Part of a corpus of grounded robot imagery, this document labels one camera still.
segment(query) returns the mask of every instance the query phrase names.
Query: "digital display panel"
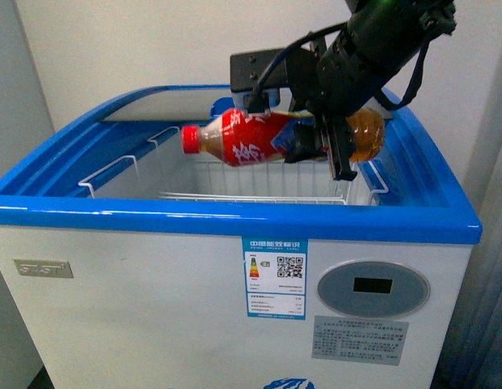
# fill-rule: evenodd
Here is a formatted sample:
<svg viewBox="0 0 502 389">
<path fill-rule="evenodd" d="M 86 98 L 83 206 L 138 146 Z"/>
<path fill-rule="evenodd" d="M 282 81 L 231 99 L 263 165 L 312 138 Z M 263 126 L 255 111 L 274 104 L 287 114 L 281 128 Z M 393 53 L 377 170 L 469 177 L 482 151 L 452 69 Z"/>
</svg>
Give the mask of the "digital display panel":
<svg viewBox="0 0 502 389">
<path fill-rule="evenodd" d="M 354 281 L 354 292 L 363 293 L 391 293 L 393 280 L 383 278 L 361 278 L 356 277 Z"/>
</svg>

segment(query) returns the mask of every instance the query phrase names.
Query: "blue logo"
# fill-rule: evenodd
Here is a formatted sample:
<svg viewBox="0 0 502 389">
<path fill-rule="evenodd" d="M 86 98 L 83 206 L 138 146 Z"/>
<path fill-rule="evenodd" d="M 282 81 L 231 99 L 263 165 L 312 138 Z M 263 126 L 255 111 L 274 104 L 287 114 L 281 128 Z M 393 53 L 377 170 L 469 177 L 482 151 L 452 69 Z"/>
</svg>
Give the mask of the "blue logo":
<svg viewBox="0 0 502 389">
<path fill-rule="evenodd" d="M 314 126 L 315 120 L 314 117 L 310 116 L 308 118 L 292 118 L 288 123 L 285 124 L 285 127 L 281 129 L 281 131 L 274 137 L 273 140 L 270 141 L 272 147 L 274 147 L 279 152 L 289 152 L 296 145 L 296 139 L 294 136 L 294 127 L 295 125 L 303 124 L 306 126 Z"/>
<path fill-rule="evenodd" d="M 315 386 L 305 378 L 283 378 L 270 383 L 264 389 L 315 389 Z"/>
</svg>

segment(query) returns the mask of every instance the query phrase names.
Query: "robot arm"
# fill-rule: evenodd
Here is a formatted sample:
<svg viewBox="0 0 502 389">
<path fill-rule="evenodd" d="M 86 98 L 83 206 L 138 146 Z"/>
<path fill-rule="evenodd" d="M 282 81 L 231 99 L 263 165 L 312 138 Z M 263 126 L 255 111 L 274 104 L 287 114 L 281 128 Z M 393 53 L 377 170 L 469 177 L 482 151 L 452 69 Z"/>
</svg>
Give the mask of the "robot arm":
<svg viewBox="0 0 502 389">
<path fill-rule="evenodd" d="M 285 49 L 231 56 L 231 91 L 248 113 L 266 111 L 279 99 L 279 88 L 292 92 L 290 109 L 307 109 L 315 116 L 314 134 L 300 131 L 299 150 L 287 156 L 296 162 L 327 147 L 334 179 L 351 181 L 356 172 L 349 159 L 354 135 L 348 117 L 373 96 L 389 110 L 409 104 L 422 82 L 429 43 L 452 34 L 456 23 L 453 0 L 346 0 L 352 15 L 343 24 L 311 33 Z M 339 31 L 326 47 L 324 36 Z M 311 42 L 311 49 L 301 46 Z M 402 102 L 391 103 L 381 88 L 420 52 Z"/>
</svg>

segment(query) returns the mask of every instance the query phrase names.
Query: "white wall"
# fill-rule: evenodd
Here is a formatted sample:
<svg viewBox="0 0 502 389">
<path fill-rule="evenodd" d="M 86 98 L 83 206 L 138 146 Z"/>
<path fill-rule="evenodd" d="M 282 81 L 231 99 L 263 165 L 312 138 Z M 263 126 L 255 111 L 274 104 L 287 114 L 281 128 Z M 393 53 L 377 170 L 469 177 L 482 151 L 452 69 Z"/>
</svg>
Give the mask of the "white wall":
<svg viewBox="0 0 502 389">
<path fill-rule="evenodd" d="M 57 128 L 135 88 L 228 83 L 232 53 L 286 45 L 350 16 L 344 0 L 16 1 Z M 468 186 L 502 53 L 502 0 L 458 1 L 457 21 L 452 38 L 431 46 L 411 106 Z M 390 87 L 404 92 L 410 72 Z"/>
<path fill-rule="evenodd" d="M 0 0 L 0 177 L 54 130 L 12 0 Z M 42 367 L 0 273 L 0 389 L 24 389 Z"/>
</svg>

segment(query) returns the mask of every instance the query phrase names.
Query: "wire basket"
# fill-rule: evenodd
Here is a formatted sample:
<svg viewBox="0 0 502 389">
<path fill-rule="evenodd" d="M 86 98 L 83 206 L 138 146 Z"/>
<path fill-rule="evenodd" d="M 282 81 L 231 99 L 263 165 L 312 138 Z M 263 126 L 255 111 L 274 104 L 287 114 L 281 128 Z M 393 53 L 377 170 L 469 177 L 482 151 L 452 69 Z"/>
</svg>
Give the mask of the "wire basket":
<svg viewBox="0 0 502 389">
<path fill-rule="evenodd" d="M 353 169 L 359 175 L 353 182 L 338 182 L 331 179 L 326 161 L 275 161 L 231 167 L 209 154 L 184 155 L 179 134 L 158 142 L 170 130 L 176 131 L 177 127 L 166 128 L 148 139 L 154 150 L 144 158 L 121 156 L 78 185 L 87 187 L 93 198 L 335 205 L 370 205 L 374 193 L 388 191 L 373 164 L 372 170 L 384 186 L 381 190 L 368 188 L 357 165 Z M 95 188 L 95 179 L 120 163 L 131 166 Z"/>
</svg>

